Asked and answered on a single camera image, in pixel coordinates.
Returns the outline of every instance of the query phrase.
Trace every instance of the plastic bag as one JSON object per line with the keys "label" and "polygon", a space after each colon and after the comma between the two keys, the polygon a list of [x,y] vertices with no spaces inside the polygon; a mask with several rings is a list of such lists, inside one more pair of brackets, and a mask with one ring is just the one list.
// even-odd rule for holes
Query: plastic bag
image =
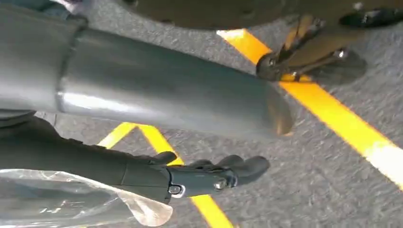
{"label": "plastic bag", "polygon": [[58,171],[0,170],[0,228],[82,228],[137,221],[160,226],[173,209]]}

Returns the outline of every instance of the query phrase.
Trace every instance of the bolt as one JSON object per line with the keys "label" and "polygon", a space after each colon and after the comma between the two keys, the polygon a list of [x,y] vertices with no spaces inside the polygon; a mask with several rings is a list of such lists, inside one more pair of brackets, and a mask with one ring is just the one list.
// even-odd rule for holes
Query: bolt
{"label": "bolt", "polygon": [[178,195],[179,193],[182,192],[182,187],[177,186],[177,185],[172,185],[169,187],[168,192],[172,195]]}
{"label": "bolt", "polygon": [[274,65],[276,65],[276,63],[277,63],[277,61],[276,61],[275,59],[272,59],[272,58],[271,58],[271,59],[268,60],[268,64],[269,64],[269,66],[271,66],[271,67],[274,66]]}
{"label": "bolt", "polygon": [[347,58],[347,56],[348,56],[348,52],[346,52],[346,51],[343,50],[343,49],[340,49],[340,50],[338,50],[338,51],[335,51],[335,52],[333,53],[333,55],[334,55],[335,57],[339,58],[339,59],[345,59],[345,58]]}
{"label": "bolt", "polygon": [[215,189],[217,189],[217,190],[223,190],[223,189],[226,188],[227,186],[228,186],[227,180],[224,179],[224,178],[219,179],[219,180],[214,184],[214,187],[215,187]]}

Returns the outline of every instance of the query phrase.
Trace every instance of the motorcycle exhaust pipe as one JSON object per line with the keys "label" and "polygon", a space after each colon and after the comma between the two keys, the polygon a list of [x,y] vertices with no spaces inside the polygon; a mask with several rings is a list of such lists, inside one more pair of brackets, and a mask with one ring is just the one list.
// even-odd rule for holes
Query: motorcycle exhaust pipe
{"label": "motorcycle exhaust pipe", "polygon": [[0,4],[0,110],[67,113],[264,140],[288,104],[251,75]]}

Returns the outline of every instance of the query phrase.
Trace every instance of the gray asphalt ground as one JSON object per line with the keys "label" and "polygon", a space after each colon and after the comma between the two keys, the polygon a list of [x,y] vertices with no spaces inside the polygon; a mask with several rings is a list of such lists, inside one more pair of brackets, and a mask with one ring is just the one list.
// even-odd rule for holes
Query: gray asphalt ground
{"label": "gray asphalt ground", "polygon": [[[213,32],[164,26],[130,15],[108,0],[95,2],[90,17],[94,28],[254,71],[248,60]],[[269,47],[278,49],[288,30],[279,21],[252,28],[251,32]],[[368,62],[366,74],[348,85],[324,86],[400,147],[403,146],[402,39],[403,25],[369,34],[351,46]],[[281,93],[296,117],[294,135],[288,140],[237,141],[181,130],[162,132],[185,162],[217,161],[229,154],[262,155],[270,159],[271,169],[256,183],[214,196],[233,224],[241,228],[403,226],[403,193],[297,101],[284,91]],[[89,144],[98,143],[119,124],[66,115],[58,115],[56,122],[62,136]],[[115,149],[154,154],[136,131]],[[164,227],[208,227],[189,200],[174,200],[172,206],[173,218]]]}

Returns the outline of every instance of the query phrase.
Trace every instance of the yellow parking line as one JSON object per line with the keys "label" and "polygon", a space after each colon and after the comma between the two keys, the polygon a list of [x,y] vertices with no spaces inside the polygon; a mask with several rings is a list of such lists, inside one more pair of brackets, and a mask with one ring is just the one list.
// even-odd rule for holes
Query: yellow parking line
{"label": "yellow parking line", "polygon": [[[116,145],[121,139],[128,135],[135,127],[139,127],[143,135],[147,138],[148,142],[152,145],[157,153],[172,151],[176,154],[177,159],[169,165],[183,165],[184,162],[168,143],[161,132],[152,126],[135,124],[135,123],[121,123],[117,126],[106,138],[104,138],[98,145],[104,146],[108,149]],[[224,212],[215,203],[212,197],[208,195],[192,197],[193,204],[197,207],[199,212],[206,219],[207,223],[212,228],[234,228],[228,220]]]}
{"label": "yellow parking line", "polygon": [[[175,152],[172,146],[167,142],[165,137],[161,132],[152,126],[139,125],[140,130],[143,132],[144,136],[154,147],[157,153],[164,151],[172,151],[177,155],[177,159],[173,161],[170,165],[184,165],[183,160]],[[224,212],[218,207],[214,200],[208,196],[197,196],[192,197],[193,204],[197,207],[199,212],[204,216],[204,219],[212,228],[233,228],[234,226],[225,216]]]}
{"label": "yellow parking line", "polygon": [[[217,34],[254,64],[264,54],[271,52],[245,29],[217,31]],[[403,190],[402,149],[318,84],[281,82],[280,86]]]}
{"label": "yellow parking line", "polygon": [[106,138],[98,143],[98,146],[103,146],[111,149],[116,143],[129,134],[137,125],[135,123],[121,123],[117,126]]}

